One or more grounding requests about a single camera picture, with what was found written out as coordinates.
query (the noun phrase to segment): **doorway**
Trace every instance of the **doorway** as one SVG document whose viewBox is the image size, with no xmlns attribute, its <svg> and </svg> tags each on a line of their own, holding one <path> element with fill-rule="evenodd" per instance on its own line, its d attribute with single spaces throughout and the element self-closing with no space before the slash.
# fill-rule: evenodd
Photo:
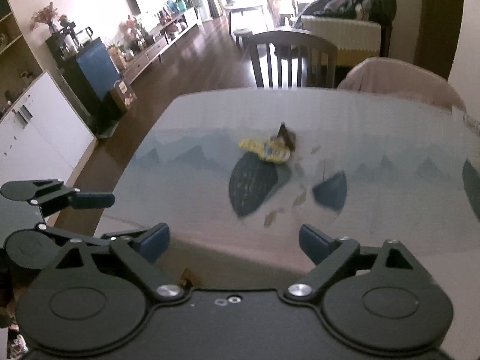
<svg viewBox="0 0 480 360">
<path fill-rule="evenodd" d="M 448 79 L 457 51 L 464 0 L 422 0 L 415 64 Z"/>
</svg>

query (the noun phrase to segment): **cabinet handle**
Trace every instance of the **cabinet handle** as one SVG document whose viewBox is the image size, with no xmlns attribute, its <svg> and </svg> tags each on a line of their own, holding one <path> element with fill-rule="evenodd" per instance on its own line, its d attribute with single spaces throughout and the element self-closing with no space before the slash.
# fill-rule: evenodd
<svg viewBox="0 0 480 360">
<path fill-rule="evenodd" d="M 18 118 L 18 120 L 20 120 L 22 126 L 25 127 L 28 124 L 27 119 L 25 119 L 25 117 L 20 113 L 20 111 L 13 110 L 13 112 L 15 113 L 15 116 Z"/>
<path fill-rule="evenodd" d="M 33 115 L 30 113 L 30 111 L 28 110 L 28 108 L 25 107 L 25 105 L 22 105 L 22 106 L 20 107 L 20 109 L 22 110 L 22 113 L 25 113 L 25 115 L 26 115 L 26 117 L 27 117 L 28 120 L 30 120 L 30 119 L 33 117 Z"/>
</svg>

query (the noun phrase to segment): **tv stand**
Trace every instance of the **tv stand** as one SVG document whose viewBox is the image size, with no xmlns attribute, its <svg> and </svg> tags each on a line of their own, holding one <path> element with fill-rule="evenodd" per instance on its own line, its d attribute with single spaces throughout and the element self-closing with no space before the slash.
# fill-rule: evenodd
<svg viewBox="0 0 480 360">
<path fill-rule="evenodd" d="M 187 24 L 187 28 L 180 32 L 180 34 L 174 38 L 169 39 L 166 33 L 166 28 L 183 17 L 183 21 Z M 179 38 L 190 31 L 195 26 L 202 25 L 202 21 L 198 18 L 195 8 L 189 8 L 183 12 L 179 12 L 172 17 L 172 19 L 165 24 L 159 24 L 152 31 L 150 35 L 153 36 L 155 43 L 147 47 L 142 52 L 138 53 L 135 58 L 127 64 L 127 68 L 122 70 L 120 74 L 123 79 L 129 84 L 135 81 L 140 74 L 157 58 L 162 61 L 162 54 L 169 49 Z"/>
</svg>

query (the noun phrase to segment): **white cabinet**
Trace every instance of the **white cabinet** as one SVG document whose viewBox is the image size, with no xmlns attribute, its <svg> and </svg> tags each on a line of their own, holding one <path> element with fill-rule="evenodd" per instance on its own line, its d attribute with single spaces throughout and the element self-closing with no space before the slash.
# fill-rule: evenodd
<svg viewBox="0 0 480 360">
<path fill-rule="evenodd" d="M 93 140 L 44 73 L 0 123 L 0 185 L 11 180 L 67 181 Z"/>
</svg>

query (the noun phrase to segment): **pile of clothes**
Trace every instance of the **pile of clothes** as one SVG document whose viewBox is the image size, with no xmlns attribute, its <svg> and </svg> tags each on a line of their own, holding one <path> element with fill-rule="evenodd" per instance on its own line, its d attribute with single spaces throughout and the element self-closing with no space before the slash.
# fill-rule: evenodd
<svg viewBox="0 0 480 360">
<path fill-rule="evenodd" d="M 392 25 L 397 14 L 397 0 L 313 0 L 298 15 L 294 28 L 301 28 L 302 15 L 373 21 Z"/>
</svg>

